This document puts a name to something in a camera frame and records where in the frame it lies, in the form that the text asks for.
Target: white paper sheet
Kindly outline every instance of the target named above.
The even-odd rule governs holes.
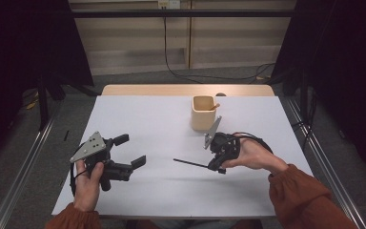
[[[277,156],[312,174],[278,97],[217,97],[222,116],[218,131],[247,132],[263,138]],[[112,147],[112,160],[130,163],[147,156],[128,182],[112,180],[101,192],[101,216],[126,218],[262,218],[274,216],[269,199],[269,173],[244,167],[226,175],[173,161],[207,165],[214,157],[204,150],[204,135],[190,126],[191,96],[99,96],[81,142],[95,131],[104,138],[130,135]],[[73,201],[66,185],[57,200],[57,215]]]

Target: black cable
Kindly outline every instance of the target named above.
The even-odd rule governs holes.
[[[291,124],[291,127],[302,126],[302,125],[304,125],[304,122],[303,121],[299,121],[299,122],[296,122],[294,124]]]
[[[265,84],[267,84],[267,85],[274,85],[274,84],[280,83],[286,77],[288,77],[288,75],[290,75],[291,73],[293,73],[295,70],[296,70],[295,67],[290,67],[287,70],[283,71],[282,73],[278,73],[274,77],[270,78],[267,82],[265,82]]]
[[[79,177],[80,175],[82,175],[83,173],[86,173],[86,172],[88,172],[88,170],[84,170],[84,171],[80,172],[78,175],[76,175],[75,178]]]
[[[76,154],[76,152],[84,145],[85,143],[82,143],[79,145],[79,147],[75,150],[75,152],[73,153],[73,155]],[[85,173],[87,170],[83,171],[82,173],[79,173],[76,177],[73,176],[73,166],[75,165],[75,163],[71,163],[70,164],[70,174],[71,174],[71,178],[70,178],[70,187],[71,187],[71,191],[73,196],[75,197],[75,192],[76,192],[76,178]]]
[[[315,116],[315,112],[316,112],[316,94],[315,94],[315,91],[313,91],[310,106],[311,106],[310,111],[308,113],[308,120],[309,120],[308,131],[307,131],[307,134],[305,135],[304,142],[302,144],[302,152],[304,152],[304,150],[305,150],[305,145],[307,143],[308,138],[310,137],[310,134],[312,132],[312,127],[313,127],[313,124],[314,124],[314,116]]]
[[[202,75],[202,74],[179,74],[179,73],[175,73],[174,71],[171,70],[171,68],[169,67],[169,63],[168,63],[168,55],[167,55],[167,39],[166,39],[166,17],[163,18],[163,25],[164,25],[164,53],[165,53],[165,62],[166,62],[166,67],[168,68],[169,72],[171,74],[173,74],[174,76],[178,77],[178,78],[182,78],[182,79],[186,79],[186,80],[190,80],[192,82],[195,83],[199,83],[199,84],[203,84],[200,81],[194,80],[194,79],[190,79],[187,77],[203,77],[203,78],[215,78],[215,79],[227,79],[227,80],[244,80],[244,79],[254,79],[253,81],[251,81],[249,84],[252,84],[256,81],[256,77],[259,76],[260,74],[262,74],[263,72],[265,72],[267,69],[269,69],[269,67],[273,66],[275,63],[269,63],[269,64],[262,64],[260,66],[257,67],[256,69],[256,73],[254,75],[251,76],[246,76],[246,77],[240,77],[240,78],[230,78],[230,77],[224,77],[224,76],[212,76],[212,75]]]
[[[80,85],[76,82],[74,82],[72,79],[67,78],[66,76],[63,76],[61,73],[53,73],[52,76],[56,77],[60,82],[70,85],[71,87],[75,88],[79,92],[91,96],[96,97],[101,95],[100,93],[95,92],[94,90],[88,89],[83,85]]]

